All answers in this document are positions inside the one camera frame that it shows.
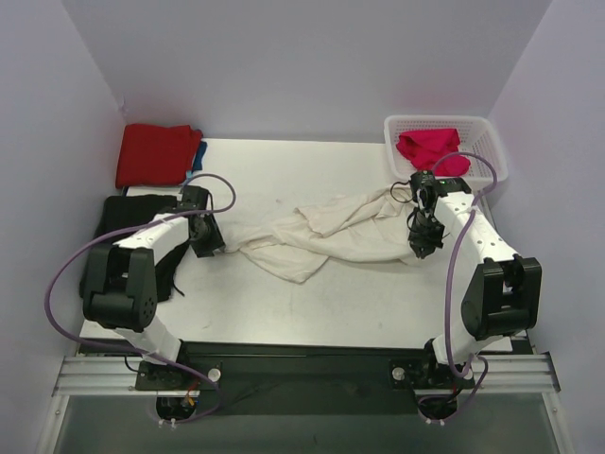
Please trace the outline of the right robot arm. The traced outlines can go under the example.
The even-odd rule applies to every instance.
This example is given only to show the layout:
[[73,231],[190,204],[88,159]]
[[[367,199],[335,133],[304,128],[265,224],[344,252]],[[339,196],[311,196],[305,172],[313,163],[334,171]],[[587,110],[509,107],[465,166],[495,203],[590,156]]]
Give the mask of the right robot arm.
[[418,171],[409,181],[414,208],[408,244],[427,258],[454,240],[445,284],[443,332],[419,362],[420,378],[440,386],[463,377],[468,361],[492,343],[535,326],[542,283],[537,259],[516,252],[489,223],[460,177]]

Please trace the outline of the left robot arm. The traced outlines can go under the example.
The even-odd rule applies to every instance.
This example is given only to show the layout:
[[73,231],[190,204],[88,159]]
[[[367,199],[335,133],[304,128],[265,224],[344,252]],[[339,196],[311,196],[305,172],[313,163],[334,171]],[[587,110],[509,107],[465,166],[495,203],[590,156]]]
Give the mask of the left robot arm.
[[179,358],[182,342],[156,316],[160,302],[157,269],[170,253],[191,249],[196,257],[211,257],[225,247],[212,214],[183,217],[182,212],[214,206],[205,188],[189,186],[176,205],[153,219],[159,223],[89,252],[83,289],[83,315],[115,331],[159,364],[157,377],[172,390],[184,387],[191,366]]

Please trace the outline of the cream white t shirt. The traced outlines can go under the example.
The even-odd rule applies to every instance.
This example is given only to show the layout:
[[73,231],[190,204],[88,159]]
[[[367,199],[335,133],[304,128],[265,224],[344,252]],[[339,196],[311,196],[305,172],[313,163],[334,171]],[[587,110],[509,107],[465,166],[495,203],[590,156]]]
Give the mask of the cream white t shirt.
[[302,284],[330,259],[413,262],[407,241],[412,209],[411,190],[397,182],[363,195],[300,206],[265,225],[234,223],[223,235],[228,253],[240,252],[262,270]]

